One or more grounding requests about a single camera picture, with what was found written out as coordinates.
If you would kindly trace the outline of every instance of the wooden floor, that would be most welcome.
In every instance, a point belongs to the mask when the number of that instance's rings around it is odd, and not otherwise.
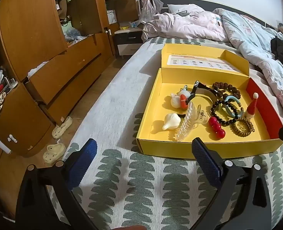
[[[84,117],[99,98],[104,89],[108,86],[117,72],[126,63],[128,58],[116,59],[111,63],[94,84],[83,95],[70,113],[73,119],[72,125],[61,136],[60,143],[68,147],[75,132],[83,121]],[[56,140],[52,138],[48,144],[55,144]],[[43,161],[45,148],[38,154],[30,158],[23,158],[14,153],[6,154],[3,152],[0,158],[0,201],[12,219],[15,217],[16,202],[22,178],[28,165],[35,164],[36,167],[48,167]]]

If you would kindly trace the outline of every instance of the yellow box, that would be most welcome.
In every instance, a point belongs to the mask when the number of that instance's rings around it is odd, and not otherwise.
[[[170,55],[198,56],[225,60],[232,64],[239,72],[220,70],[207,67],[168,65]],[[216,134],[208,125],[196,124],[189,135],[182,141],[176,142],[176,130],[162,130],[164,118],[168,113],[184,113],[181,109],[171,106],[171,93],[177,93],[184,85],[192,88],[195,81],[211,86],[215,82],[232,84],[241,92],[240,102],[244,110],[251,103],[254,92],[257,92],[257,111],[251,122],[255,132],[247,137],[235,135],[230,126],[223,127],[226,136],[218,140]],[[197,94],[192,100],[195,107],[199,104],[209,115],[212,102],[208,97]],[[220,107],[216,112],[224,120],[231,119]],[[159,69],[154,82],[145,113],[137,134],[140,150],[147,155],[190,158],[191,142],[200,137],[206,146],[219,153],[222,158],[238,158],[258,154],[270,153],[282,144],[278,138],[278,131],[282,127],[273,106],[263,94],[257,84],[249,77],[249,62],[227,50],[184,44],[166,44],[162,49],[162,67]]]

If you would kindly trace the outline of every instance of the silver screw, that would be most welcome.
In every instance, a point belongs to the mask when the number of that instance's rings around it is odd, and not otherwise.
[[[258,164],[255,164],[255,165],[254,165],[254,168],[255,168],[256,170],[260,170],[260,169],[261,169],[260,165],[258,165]]]
[[[62,167],[63,165],[64,165],[63,161],[57,161],[55,164],[56,167]]]
[[[35,166],[33,164],[31,164],[31,165],[28,166],[27,170],[32,171],[34,168],[35,168]]]
[[[225,165],[228,166],[228,167],[232,167],[233,166],[233,162],[230,161],[230,160],[226,160],[225,161]]]

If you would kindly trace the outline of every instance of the blue gripper pad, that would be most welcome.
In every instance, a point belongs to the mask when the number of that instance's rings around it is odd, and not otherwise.
[[[80,185],[86,171],[97,154],[97,142],[89,139],[80,149],[82,153],[69,170],[67,187],[69,191]]]
[[[209,150],[199,137],[192,141],[192,153],[199,163],[209,184],[213,187],[220,188],[222,177],[222,158],[216,151]]]

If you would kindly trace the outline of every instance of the santa hat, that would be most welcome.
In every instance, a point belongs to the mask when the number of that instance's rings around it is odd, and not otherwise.
[[[258,99],[258,94],[254,93],[253,94],[253,100],[250,103],[250,105],[248,105],[247,110],[245,112],[245,117],[247,117],[247,118],[253,118],[254,117],[257,99]]]

